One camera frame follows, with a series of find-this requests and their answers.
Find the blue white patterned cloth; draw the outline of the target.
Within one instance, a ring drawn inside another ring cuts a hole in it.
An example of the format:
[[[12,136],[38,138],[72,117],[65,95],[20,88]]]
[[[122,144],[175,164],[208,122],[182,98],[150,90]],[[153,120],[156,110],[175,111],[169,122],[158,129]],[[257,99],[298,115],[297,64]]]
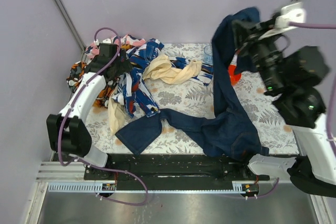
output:
[[[152,94],[145,85],[143,73],[152,60],[157,58],[160,54],[164,54],[162,52],[163,48],[163,43],[152,38],[141,47],[132,48],[127,51],[127,56],[129,57],[133,69],[121,75],[117,92],[112,96],[112,99],[124,106],[126,113],[131,118],[134,117],[136,104],[139,105],[147,117],[160,113],[159,105],[155,102]],[[173,59],[173,67],[179,69],[186,66],[188,62],[191,62],[191,60],[183,57],[169,58]],[[212,65],[202,62],[201,73],[189,80],[208,86],[213,78],[213,72]]]

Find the orange camouflage cloth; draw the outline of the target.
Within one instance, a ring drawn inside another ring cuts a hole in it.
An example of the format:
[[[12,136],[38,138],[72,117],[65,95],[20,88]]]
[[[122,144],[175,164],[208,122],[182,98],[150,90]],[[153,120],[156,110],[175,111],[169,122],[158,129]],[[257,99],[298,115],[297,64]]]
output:
[[[85,74],[86,69],[91,69],[90,65],[97,66],[100,70],[107,64],[108,61],[109,59],[104,59],[99,55],[96,55],[89,64],[85,63],[84,61],[75,63],[70,69],[69,77],[66,79],[70,91],[72,93],[77,91],[83,80],[83,75]],[[108,108],[108,100],[119,83],[119,80],[120,77],[118,77],[116,80],[106,80],[105,87],[99,92],[93,105],[96,107]]]

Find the dark blue denim jeans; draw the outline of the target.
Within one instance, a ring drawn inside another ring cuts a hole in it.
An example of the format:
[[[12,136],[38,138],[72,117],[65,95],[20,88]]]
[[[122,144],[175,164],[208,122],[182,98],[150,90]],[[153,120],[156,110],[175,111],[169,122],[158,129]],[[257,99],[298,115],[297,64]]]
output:
[[[243,161],[255,154],[268,155],[257,129],[241,105],[230,82],[228,66],[234,54],[232,21],[260,21],[256,7],[245,8],[226,16],[212,38],[214,67],[214,119],[198,118],[172,109],[157,115],[143,116],[116,132],[116,137],[135,155],[141,154],[162,132],[162,120],[185,132],[209,157],[222,155]]]

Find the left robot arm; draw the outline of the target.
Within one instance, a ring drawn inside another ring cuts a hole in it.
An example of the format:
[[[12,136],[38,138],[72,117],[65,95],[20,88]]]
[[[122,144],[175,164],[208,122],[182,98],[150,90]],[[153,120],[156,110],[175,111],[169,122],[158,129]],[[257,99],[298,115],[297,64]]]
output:
[[[46,124],[53,151],[105,167],[108,154],[93,145],[86,119],[108,84],[116,84],[132,66],[120,45],[101,43],[98,50],[89,63],[80,61],[71,67],[67,83],[73,96],[58,114],[48,116]]]

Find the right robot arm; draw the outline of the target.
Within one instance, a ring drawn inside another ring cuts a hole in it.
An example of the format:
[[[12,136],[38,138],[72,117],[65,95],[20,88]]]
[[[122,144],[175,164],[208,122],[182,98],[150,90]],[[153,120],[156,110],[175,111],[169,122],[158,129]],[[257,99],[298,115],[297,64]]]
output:
[[[254,155],[248,163],[256,175],[290,180],[302,192],[335,197],[335,138],[330,133],[330,114],[316,90],[329,72],[316,46],[305,46],[284,57],[275,44],[284,35],[270,22],[232,23],[238,60],[249,58],[273,105],[288,124],[303,153],[277,158]]]

